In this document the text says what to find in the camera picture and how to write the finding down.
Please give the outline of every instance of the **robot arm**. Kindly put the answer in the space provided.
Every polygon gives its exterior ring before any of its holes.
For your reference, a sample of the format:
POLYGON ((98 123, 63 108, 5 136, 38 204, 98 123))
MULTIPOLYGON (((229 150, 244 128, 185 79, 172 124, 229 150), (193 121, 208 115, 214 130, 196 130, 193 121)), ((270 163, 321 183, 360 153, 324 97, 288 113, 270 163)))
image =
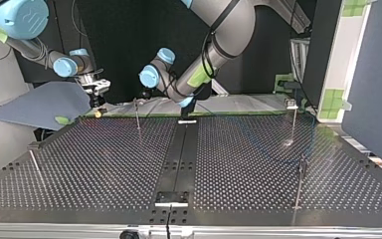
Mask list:
MULTIPOLYGON (((255 6, 270 6, 289 20, 289 7, 292 6, 289 2, 294 4, 294 0, 181 1, 210 26, 202 54, 179 79, 175 79, 169 74, 175 54, 169 49, 160 49, 155 59, 144 67, 139 76, 145 87, 157 88, 182 108, 192 102, 192 94, 203 83, 214 79, 217 71, 227 61, 238 57, 247 48, 256 24, 255 6)), ((302 18, 301 14, 295 19, 296 24, 293 26, 301 32, 309 25, 309 20, 299 18, 302 18)))
POLYGON ((95 68, 86 49, 66 56, 49 50, 37 37, 45 30, 49 9, 44 0, 0 0, 0 28, 8 34, 6 44, 32 62, 51 68, 60 77, 76 77, 91 98, 92 108, 104 104, 103 94, 110 82, 96 78, 95 68))

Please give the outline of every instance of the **gray sheet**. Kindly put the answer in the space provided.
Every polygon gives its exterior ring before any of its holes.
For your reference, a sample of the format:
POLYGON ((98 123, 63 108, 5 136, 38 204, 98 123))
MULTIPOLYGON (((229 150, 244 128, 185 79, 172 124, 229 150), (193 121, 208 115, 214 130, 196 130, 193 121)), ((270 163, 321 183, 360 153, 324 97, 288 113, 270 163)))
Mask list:
POLYGON ((70 120, 90 110, 83 89, 68 82, 50 82, 0 107, 0 120, 58 130, 55 117, 70 120))

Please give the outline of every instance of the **perforated metal table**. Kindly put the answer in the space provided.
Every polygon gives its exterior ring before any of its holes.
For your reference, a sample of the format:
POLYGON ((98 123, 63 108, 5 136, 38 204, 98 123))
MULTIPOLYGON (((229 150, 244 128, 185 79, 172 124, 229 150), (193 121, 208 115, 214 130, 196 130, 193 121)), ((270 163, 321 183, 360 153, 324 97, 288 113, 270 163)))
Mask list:
POLYGON ((311 116, 293 133, 289 115, 141 119, 140 130, 80 119, 32 153, 0 171, 0 223, 382 228, 382 169, 311 116), (161 191, 186 192, 188 207, 155 207, 161 191))

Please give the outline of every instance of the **light blue joint cap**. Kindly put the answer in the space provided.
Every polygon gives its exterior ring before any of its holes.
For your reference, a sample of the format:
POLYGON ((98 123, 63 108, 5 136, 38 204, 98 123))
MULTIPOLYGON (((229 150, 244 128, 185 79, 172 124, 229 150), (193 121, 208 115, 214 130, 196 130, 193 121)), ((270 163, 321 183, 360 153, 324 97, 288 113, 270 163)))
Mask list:
POLYGON ((161 48, 157 53, 157 57, 159 57, 165 63, 172 65, 175 62, 175 54, 167 48, 161 48))
POLYGON ((184 101, 178 103, 178 105, 181 108, 186 108, 186 107, 188 107, 188 105, 190 105, 190 103, 192 102, 193 99, 194 99, 194 97, 186 98, 184 101))
POLYGON ((54 63, 54 71, 58 76, 67 78, 77 73, 77 63, 70 58, 60 58, 54 63))
POLYGON ((70 51, 70 56, 88 56, 88 55, 89 55, 89 52, 84 48, 70 51))
POLYGON ((188 9, 191 8, 191 4, 193 0, 181 0, 181 1, 187 6, 188 9))
POLYGON ((14 39, 38 37, 45 30, 48 18, 45 0, 11 0, 0 6, 0 28, 14 39))
POLYGON ((141 83, 147 88, 155 88, 159 84, 159 73, 150 65, 144 67, 139 74, 141 83))

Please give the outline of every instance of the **black curtain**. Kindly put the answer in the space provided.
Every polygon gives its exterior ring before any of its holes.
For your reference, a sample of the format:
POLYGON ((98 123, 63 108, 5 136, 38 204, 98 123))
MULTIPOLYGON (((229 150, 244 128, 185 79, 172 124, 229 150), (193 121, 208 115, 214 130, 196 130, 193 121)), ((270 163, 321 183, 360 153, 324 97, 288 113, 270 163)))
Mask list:
MULTIPOLYGON (((312 20, 316 0, 298 2, 312 20)), ((173 70, 180 76, 200 55, 209 30, 179 0, 78 0, 78 5, 97 66, 112 81, 105 95, 110 103, 129 102, 139 94, 138 73, 161 47, 175 52, 173 70)), ((290 72, 288 24, 266 7, 257 8, 257 16, 250 46, 218 78, 236 94, 271 93, 275 75, 290 72)))

